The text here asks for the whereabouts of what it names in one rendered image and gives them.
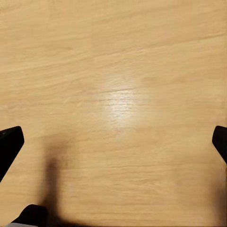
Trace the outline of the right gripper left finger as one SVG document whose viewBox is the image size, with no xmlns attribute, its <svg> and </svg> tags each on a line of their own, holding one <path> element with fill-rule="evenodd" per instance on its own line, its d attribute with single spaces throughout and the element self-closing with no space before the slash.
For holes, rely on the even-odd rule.
<svg viewBox="0 0 227 227">
<path fill-rule="evenodd" d="M 24 145 L 20 126 L 0 131 L 0 182 Z"/>
</svg>

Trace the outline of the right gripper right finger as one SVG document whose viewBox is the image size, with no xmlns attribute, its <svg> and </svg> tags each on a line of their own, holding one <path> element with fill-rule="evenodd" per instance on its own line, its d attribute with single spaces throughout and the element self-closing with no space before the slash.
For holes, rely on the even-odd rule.
<svg viewBox="0 0 227 227">
<path fill-rule="evenodd" d="M 212 143 L 227 164 L 227 128 L 216 126 Z"/>
</svg>

